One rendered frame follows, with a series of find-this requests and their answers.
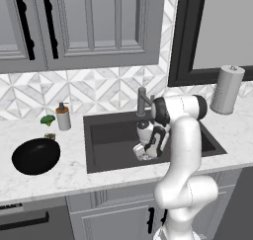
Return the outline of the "black window frame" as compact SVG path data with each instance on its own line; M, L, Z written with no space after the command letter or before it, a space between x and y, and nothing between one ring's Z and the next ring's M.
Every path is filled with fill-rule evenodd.
M253 80L253 0L178 0L168 85L214 84L223 65Z

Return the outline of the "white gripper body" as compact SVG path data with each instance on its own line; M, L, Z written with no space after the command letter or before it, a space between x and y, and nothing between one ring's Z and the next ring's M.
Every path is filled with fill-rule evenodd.
M152 153L149 150L145 150L141 143L138 143L132 150L139 161L153 159Z

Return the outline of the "grey dishwasher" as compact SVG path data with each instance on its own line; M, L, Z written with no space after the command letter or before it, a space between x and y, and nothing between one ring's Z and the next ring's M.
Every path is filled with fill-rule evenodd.
M65 198L0 205L0 240L74 240Z

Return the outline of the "white paper towel roll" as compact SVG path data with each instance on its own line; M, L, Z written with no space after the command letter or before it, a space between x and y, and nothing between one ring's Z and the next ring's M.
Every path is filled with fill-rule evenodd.
M223 65L220 68L211 96L210 108L212 111L220 115L233 113L244 73L245 70L239 66Z

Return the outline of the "dark grey sink basin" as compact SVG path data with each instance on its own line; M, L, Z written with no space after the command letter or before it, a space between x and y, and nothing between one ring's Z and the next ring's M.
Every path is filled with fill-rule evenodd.
M136 125L151 120L150 111L140 118L135 112L87 116L83 118L87 173L99 173L166 163L171 159L170 142L161 157L138 160L133 148L139 143Z

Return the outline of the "narrow grey cupboard door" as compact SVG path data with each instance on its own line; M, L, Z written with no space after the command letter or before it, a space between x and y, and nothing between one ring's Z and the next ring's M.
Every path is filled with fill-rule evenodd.
M47 70L36 0L23 1L36 59L29 60L16 0L0 0L0 74Z

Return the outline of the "grey base cupboard door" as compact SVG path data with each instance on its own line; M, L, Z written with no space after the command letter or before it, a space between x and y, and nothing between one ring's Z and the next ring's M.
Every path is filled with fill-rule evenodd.
M217 183L218 197L205 206L193 222L193 229L201 240L213 240L240 174L241 169L208 173Z
M67 197L75 240L152 240L163 217L153 190L149 183ZM150 207L155 211L148 234Z

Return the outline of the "wide grey panelled cupboard door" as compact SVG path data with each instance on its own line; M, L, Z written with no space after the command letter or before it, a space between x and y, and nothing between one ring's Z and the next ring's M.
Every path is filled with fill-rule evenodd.
M152 65L159 60L164 0L50 0L58 59L52 57L43 0L36 0L50 70Z

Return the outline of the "grey metal tap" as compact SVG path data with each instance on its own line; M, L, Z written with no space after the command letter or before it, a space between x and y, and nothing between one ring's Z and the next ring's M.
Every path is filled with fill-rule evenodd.
M154 100L154 96L146 96L146 89L144 87L139 87L137 92L137 112L139 117L145 116L145 107L150 107Z

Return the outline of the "grey soap dispenser orange collar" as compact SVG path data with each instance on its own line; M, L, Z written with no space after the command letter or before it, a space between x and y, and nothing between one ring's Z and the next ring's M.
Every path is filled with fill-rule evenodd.
M58 128L62 131L69 130L71 128L70 114L69 109L66 107L65 103L60 102L55 111Z

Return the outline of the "green broccoli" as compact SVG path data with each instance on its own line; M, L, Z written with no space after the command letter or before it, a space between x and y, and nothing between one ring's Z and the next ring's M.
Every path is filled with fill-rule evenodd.
M41 123L46 124L47 126L50 126L51 123L55 120L55 117L53 115L47 115L41 118Z

